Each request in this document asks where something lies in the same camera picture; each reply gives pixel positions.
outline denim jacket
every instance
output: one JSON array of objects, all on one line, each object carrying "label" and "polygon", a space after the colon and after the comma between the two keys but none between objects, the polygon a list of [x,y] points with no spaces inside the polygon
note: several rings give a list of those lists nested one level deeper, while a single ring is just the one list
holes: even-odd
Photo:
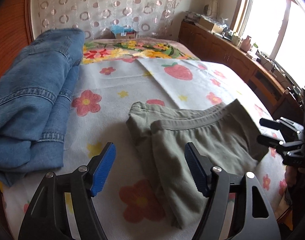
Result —
[{"label": "denim jacket", "polygon": [[63,166],[63,142],[85,34],[49,30],[0,79],[0,181]]}]

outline metal screw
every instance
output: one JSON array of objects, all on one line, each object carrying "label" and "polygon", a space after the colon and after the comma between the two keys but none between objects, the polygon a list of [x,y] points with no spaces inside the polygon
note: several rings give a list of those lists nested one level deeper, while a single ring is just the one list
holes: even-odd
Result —
[{"label": "metal screw", "polygon": [[46,178],[52,178],[53,177],[53,175],[54,175],[54,173],[53,172],[48,172],[47,174],[46,174]]},{"label": "metal screw", "polygon": [[221,172],[221,171],[222,171],[222,168],[220,168],[219,166],[214,166],[214,167],[213,167],[213,171],[214,171],[214,172]]},{"label": "metal screw", "polygon": [[87,171],[87,166],[80,166],[79,168],[78,168],[78,171],[80,171],[80,172],[85,172],[85,171]]},{"label": "metal screw", "polygon": [[253,178],[254,178],[254,173],[251,172],[251,171],[248,171],[248,172],[246,173],[246,176],[247,176],[248,178],[250,178],[250,179],[253,179]]}]

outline curtain with circle pattern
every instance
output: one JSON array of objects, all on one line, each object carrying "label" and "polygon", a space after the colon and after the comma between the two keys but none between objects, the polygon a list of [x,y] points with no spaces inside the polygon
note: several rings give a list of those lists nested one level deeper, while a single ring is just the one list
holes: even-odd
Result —
[{"label": "curtain with circle pattern", "polygon": [[37,0],[41,32],[80,28],[86,40],[107,38],[113,25],[132,27],[143,37],[171,35],[174,11],[181,0]]}]

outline floral bedspread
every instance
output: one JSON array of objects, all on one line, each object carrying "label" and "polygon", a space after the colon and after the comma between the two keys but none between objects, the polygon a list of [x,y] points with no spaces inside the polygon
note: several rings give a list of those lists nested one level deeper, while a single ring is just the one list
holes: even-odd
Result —
[{"label": "floral bedspread", "polygon": [[197,57],[183,50],[179,49],[179,46],[176,46],[173,41],[166,40],[96,40],[85,43],[82,63],[89,64],[117,59],[131,63],[139,58],[198,60]]},{"label": "floral bedspread", "polygon": [[[154,52],[165,55],[162,53],[164,49],[160,48]],[[124,50],[118,47],[112,49],[111,46],[106,46],[105,49],[106,52]],[[126,51],[142,53],[134,49]],[[238,98],[258,125],[261,117],[271,119],[271,116],[247,84],[225,65],[168,58],[134,59],[133,62],[124,62],[110,61],[107,55],[104,57],[108,61],[80,65],[79,79],[67,123],[64,167],[53,171],[57,175],[70,173],[98,155],[107,142],[113,142],[117,149],[115,162],[102,192],[92,198],[107,238],[192,239],[198,221],[183,230],[171,227],[144,176],[137,150],[125,124],[131,105],[141,101],[172,109],[204,110],[221,102],[229,104]],[[265,127],[260,127],[260,130],[262,133],[282,138],[279,131]],[[20,225],[31,198],[46,172],[27,174],[11,188],[0,186],[9,228],[15,240],[18,238]],[[270,149],[254,173],[271,206],[276,209],[286,188],[281,156]],[[71,195],[65,194],[65,201],[72,236],[79,240]],[[234,196],[230,195],[227,219],[220,239],[228,237],[233,207]]]}]

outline window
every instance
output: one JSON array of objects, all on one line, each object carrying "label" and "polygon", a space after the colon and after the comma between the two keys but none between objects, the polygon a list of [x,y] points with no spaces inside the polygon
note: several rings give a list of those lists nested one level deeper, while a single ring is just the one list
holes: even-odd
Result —
[{"label": "window", "polygon": [[305,12],[291,0],[248,0],[239,29],[305,86]]},{"label": "window", "polygon": [[285,15],[286,0],[252,0],[242,37],[247,35],[270,55],[278,38]]},{"label": "window", "polygon": [[305,86],[305,12],[293,2],[286,33],[275,61],[300,87]]}]

